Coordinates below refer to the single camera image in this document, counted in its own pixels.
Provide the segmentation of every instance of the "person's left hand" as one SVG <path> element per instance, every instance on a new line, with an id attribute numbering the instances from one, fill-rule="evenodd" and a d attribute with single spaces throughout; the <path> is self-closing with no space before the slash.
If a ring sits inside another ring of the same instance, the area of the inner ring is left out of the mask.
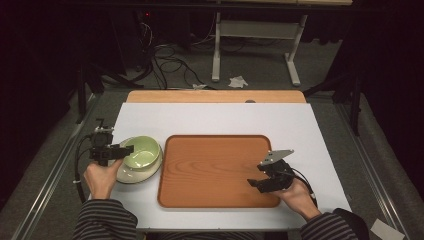
<path id="1" fill-rule="evenodd" d="M 84 178 L 90 188 L 92 199 L 109 199 L 116 175 L 123 160 L 113 162 L 109 167 L 100 166 L 97 162 L 91 162 L 84 172 Z"/>

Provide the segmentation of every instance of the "striped sleeve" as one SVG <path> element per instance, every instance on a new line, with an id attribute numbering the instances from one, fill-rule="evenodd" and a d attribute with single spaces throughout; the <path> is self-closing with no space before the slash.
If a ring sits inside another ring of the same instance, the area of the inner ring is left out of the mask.
<path id="1" fill-rule="evenodd" d="M 133 240 L 137 222 L 137 217 L 117 200 L 89 200 L 81 208 L 72 239 Z"/>
<path id="2" fill-rule="evenodd" d="M 324 213 L 313 218 L 300 229 L 300 235 L 304 240 L 358 239 L 348 223 L 333 213 Z"/>

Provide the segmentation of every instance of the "white stand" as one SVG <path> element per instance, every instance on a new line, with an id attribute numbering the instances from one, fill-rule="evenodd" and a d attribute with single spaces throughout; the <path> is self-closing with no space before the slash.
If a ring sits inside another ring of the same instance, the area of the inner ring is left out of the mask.
<path id="1" fill-rule="evenodd" d="M 285 53 L 287 68 L 294 86 L 300 86 L 299 76 L 293 59 L 302 37 L 307 15 L 303 15 L 299 23 L 273 23 L 254 21 L 231 21 L 221 20 L 221 13 L 216 13 L 215 25 L 215 51 L 212 66 L 212 81 L 219 82 L 221 54 L 221 36 L 227 37 L 254 37 L 272 39 L 293 39 L 293 47 L 290 53 Z"/>

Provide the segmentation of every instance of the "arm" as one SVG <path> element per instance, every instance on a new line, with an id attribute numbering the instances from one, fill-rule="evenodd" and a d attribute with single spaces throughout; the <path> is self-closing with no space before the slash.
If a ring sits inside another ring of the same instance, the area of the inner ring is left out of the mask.
<path id="1" fill-rule="evenodd" d="M 81 208 L 73 239 L 136 239 L 137 218 L 122 203 L 109 199 L 122 160 L 110 167 L 90 163 L 84 172 L 92 199 Z"/>
<path id="2" fill-rule="evenodd" d="M 305 219 L 307 223 L 300 229 L 302 239 L 357 239 L 343 218 L 333 213 L 322 214 L 318 210 L 309 196 L 308 188 L 300 180 L 294 179 L 289 189 L 272 194 Z"/>

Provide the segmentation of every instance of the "striped shirt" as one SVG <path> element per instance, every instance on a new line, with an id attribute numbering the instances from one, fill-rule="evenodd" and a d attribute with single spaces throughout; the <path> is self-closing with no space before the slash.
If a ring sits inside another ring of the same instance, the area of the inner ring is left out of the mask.
<path id="1" fill-rule="evenodd" d="M 113 200 L 89 200 L 81 208 L 73 239 L 136 239 L 137 218 L 122 203 Z M 358 237 L 349 224 L 334 213 L 321 214 L 301 229 L 304 240 L 356 240 Z M 185 239 L 261 239 L 257 233 L 166 233 L 163 240 Z"/>
<path id="2" fill-rule="evenodd" d="M 300 229 L 302 239 L 307 240 L 356 240 L 358 237 L 339 215 L 324 213 L 311 219 Z"/>
<path id="3" fill-rule="evenodd" d="M 73 239 L 136 239 L 137 218 L 113 200 L 89 200 L 81 208 Z"/>

